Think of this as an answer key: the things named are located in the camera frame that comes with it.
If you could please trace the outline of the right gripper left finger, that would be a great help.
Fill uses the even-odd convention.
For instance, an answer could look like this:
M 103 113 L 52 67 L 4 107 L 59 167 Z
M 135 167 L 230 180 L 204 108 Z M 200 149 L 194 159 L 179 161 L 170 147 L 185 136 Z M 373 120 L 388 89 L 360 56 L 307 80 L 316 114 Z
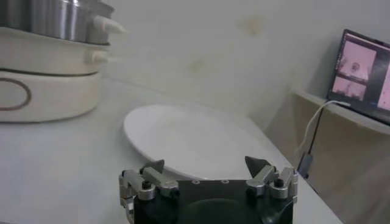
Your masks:
M 157 194 L 176 199 L 179 196 L 179 182 L 163 175 L 163 159 L 146 163 L 138 172 L 123 170 L 118 177 L 120 205 L 127 215 L 134 214 L 134 199 L 149 201 Z

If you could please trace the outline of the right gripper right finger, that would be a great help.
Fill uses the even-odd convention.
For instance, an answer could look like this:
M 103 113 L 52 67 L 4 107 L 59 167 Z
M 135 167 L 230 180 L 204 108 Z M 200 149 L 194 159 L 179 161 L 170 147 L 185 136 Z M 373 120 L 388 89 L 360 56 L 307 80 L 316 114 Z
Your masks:
M 262 197 L 266 191 L 277 200 L 292 199 L 297 203 L 299 173 L 292 167 L 281 172 L 265 159 L 244 157 L 251 179 L 246 180 L 248 190 L 255 197 Z

